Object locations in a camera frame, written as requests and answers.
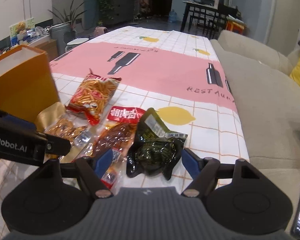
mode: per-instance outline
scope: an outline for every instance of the beige couch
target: beige couch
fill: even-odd
[[[289,78],[300,50],[285,57],[229,31],[211,43],[231,87],[251,163],[293,203],[288,232],[300,194],[300,87]]]

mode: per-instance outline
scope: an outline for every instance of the blue water bottle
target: blue water bottle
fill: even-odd
[[[176,21],[177,21],[177,13],[172,9],[171,12],[169,12],[168,22],[174,23]]]

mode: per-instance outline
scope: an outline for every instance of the green snack package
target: green snack package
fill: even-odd
[[[181,158],[187,134],[170,131],[153,108],[138,122],[133,145],[127,155],[127,176],[163,173],[171,179],[173,167]]]

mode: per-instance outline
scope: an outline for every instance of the yellow lemon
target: yellow lemon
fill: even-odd
[[[139,39],[143,39],[144,41],[148,41],[148,42],[158,42],[159,39],[157,38],[151,38],[151,37],[145,37],[145,36],[140,36]]]
[[[185,125],[195,120],[187,110],[177,106],[167,106],[157,111],[160,118],[174,125]]]
[[[201,53],[201,54],[204,54],[204,55],[210,55],[210,53],[209,52],[207,52],[207,51],[205,51],[205,50],[203,50],[203,49],[194,49],[196,52],[199,52],[199,53]]]

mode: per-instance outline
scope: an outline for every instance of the black bottle illustration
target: black bottle illustration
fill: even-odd
[[[119,59],[115,63],[115,66],[108,73],[108,75],[113,75],[117,73],[120,69],[122,69],[124,66],[130,65],[137,57],[139,57],[139,55],[140,53],[129,52],[127,55],[125,55],[123,58]]]
[[[230,88],[230,86],[229,86],[229,82],[228,82],[227,79],[225,80],[225,83],[226,83],[226,86],[227,86],[228,91],[232,94],[231,88]]]
[[[212,63],[209,63],[209,67],[207,68],[207,81],[208,84],[218,85],[223,88],[222,80],[220,77],[220,73],[218,70],[215,70]]]
[[[123,53],[124,53],[124,51],[118,51],[117,53],[113,54],[113,55],[111,56],[111,58],[107,60],[107,62],[109,62],[109,61],[111,61],[111,60],[113,60],[113,59],[115,59],[115,58],[120,57]]]

